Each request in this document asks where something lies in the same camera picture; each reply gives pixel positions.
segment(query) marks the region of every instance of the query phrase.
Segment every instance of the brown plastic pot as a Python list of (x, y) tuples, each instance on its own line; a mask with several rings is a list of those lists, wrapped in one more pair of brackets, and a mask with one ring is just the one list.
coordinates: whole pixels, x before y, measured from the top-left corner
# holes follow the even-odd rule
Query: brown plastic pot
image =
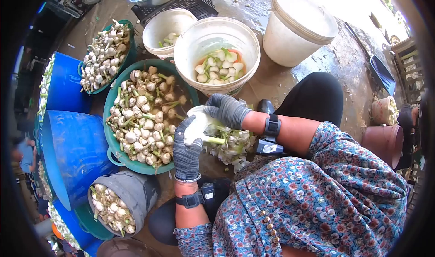
[(361, 146), (372, 151), (392, 169), (397, 167), (403, 146), (403, 129), (399, 125), (367, 127)]

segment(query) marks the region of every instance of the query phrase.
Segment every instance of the knee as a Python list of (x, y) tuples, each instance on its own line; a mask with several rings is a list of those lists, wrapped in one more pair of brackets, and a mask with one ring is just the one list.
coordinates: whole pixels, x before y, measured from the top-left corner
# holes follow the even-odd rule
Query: knee
[(340, 82), (331, 74), (318, 71), (309, 74), (307, 77), (312, 84), (320, 87), (328, 94), (336, 94), (340, 97), (343, 96), (343, 90)]

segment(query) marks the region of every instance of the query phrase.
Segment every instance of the wooden crate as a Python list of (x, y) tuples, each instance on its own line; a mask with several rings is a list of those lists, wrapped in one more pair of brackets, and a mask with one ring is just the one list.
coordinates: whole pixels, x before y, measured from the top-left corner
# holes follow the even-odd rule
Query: wooden crate
[(421, 91), (424, 90), (423, 66), (418, 56), (416, 43), (412, 37), (391, 46), (394, 52), (407, 103), (420, 102)]

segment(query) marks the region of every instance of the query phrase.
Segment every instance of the hand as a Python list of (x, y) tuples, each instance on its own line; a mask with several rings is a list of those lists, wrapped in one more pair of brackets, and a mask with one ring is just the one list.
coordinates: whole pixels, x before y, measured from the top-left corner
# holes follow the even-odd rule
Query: hand
[(32, 146), (32, 147), (34, 147), (34, 146), (35, 146), (35, 141), (29, 139), (29, 140), (27, 141), (27, 145), (28, 145), (28, 146)]
[(202, 139), (196, 139), (192, 145), (185, 145), (184, 130), (192, 123), (195, 116), (183, 120), (175, 129), (172, 154), (175, 164), (175, 176), (179, 180), (193, 180), (198, 177), (199, 154), (202, 150)]
[(213, 94), (205, 104), (205, 113), (218, 119), (225, 126), (235, 129), (242, 129), (242, 121), (251, 109), (243, 106), (237, 99), (222, 94)]

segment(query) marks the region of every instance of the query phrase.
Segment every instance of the person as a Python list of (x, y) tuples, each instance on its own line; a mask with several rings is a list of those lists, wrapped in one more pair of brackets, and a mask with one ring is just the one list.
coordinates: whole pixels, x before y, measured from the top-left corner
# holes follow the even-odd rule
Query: person
[(19, 163), (21, 170), (30, 174), (36, 170), (36, 146), (35, 141), (24, 138), (12, 149), (12, 161)]
[[(213, 94), (206, 113), (227, 127), (261, 135), (273, 109), (259, 111), (236, 99)], [(149, 218), (173, 229), (184, 256), (384, 256), (403, 230), (405, 180), (379, 157), (339, 130), (343, 92), (330, 74), (315, 72), (301, 80), (274, 114), (281, 121), (278, 144), (292, 156), (264, 156), (242, 168), (211, 224), (204, 205), (175, 204), (175, 226), (163, 218), (170, 205)], [(174, 190), (195, 193), (202, 141), (183, 142), (190, 117), (174, 136)]]
[(410, 104), (404, 104), (400, 109), (397, 122), (403, 129), (403, 146), (401, 157), (397, 167), (394, 169), (395, 172), (412, 167), (414, 152), (419, 149), (418, 111), (419, 106), (413, 108)]

